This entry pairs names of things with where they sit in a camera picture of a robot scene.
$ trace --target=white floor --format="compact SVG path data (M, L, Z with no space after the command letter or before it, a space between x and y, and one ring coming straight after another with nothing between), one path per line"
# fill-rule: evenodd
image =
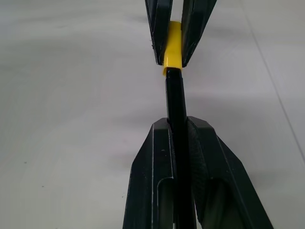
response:
M218 0L183 71L188 115L241 159L275 229L305 228L304 9ZM2 0L0 228L122 228L131 163L166 116L161 72L144 0Z

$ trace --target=black bar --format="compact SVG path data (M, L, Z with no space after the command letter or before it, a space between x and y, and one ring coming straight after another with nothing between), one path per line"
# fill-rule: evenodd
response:
M175 223L177 229L196 229L188 152L187 116L180 69L166 70L167 115L173 135L176 162Z

